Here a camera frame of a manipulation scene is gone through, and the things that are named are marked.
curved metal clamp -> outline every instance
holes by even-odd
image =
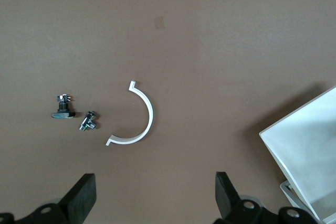
[[[141,99],[145,102],[147,109],[148,109],[148,114],[149,114],[149,121],[148,121],[148,125],[146,127],[146,129],[138,136],[135,137],[131,137],[131,138],[121,138],[121,137],[117,137],[115,135],[111,135],[110,138],[108,139],[108,141],[106,142],[106,146],[109,146],[110,143],[115,143],[115,144],[132,144],[135,143],[137,141],[139,141],[140,139],[142,139],[147,132],[149,131],[152,122],[153,122],[153,107],[151,102],[149,101],[148,97],[142,93],[139,89],[136,89],[135,87],[135,81],[131,81],[130,87],[128,88],[129,91],[137,94],[138,96],[141,97]]]

screw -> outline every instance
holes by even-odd
[[[254,204],[251,201],[246,201],[244,202],[244,207],[248,208],[248,209],[254,209]]]
[[[41,210],[41,214],[46,214],[46,213],[48,213],[48,212],[50,212],[51,211],[51,208],[50,207],[45,207],[45,208],[43,208],[42,210]]]
[[[96,124],[93,121],[95,116],[96,114],[93,111],[89,111],[88,114],[85,116],[83,122],[80,124],[79,130],[85,131],[88,127],[94,129],[96,127]]]
[[[293,217],[293,218],[299,218],[300,217],[300,214],[296,210],[294,210],[294,209],[288,209],[287,210],[287,214],[290,217]]]

white plastic container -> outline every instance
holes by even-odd
[[[263,130],[260,137],[289,182],[281,189],[292,205],[304,208],[290,186],[318,220],[336,223],[336,87]]]

metal fastener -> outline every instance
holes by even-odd
[[[244,207],[248,208],[248,209],[254,209],[254,204],[251,201],[246,201],[244,202]]]
[[[41,210],[41,214],[46,214],[46,213],[48,213],[48,212],[50,212],[51,211],[51,208],[50,207],[45,207],[45,208],[43,208],[42,210]]]
[[[299,218],[300,214],[294,209],[288,209],[287,214],[293,218]]]

brown background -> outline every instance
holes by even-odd
[[[336,83],[336,0],[0,0],[0,210],[23,217],[95,173],[86,223],[212,223],[216,171],[272,211],[258,133]],[[141,142],[105,146],[113,133]],[[56,96],[79,118],[56,120]],[[84,114],[96,130],[78,130]]]

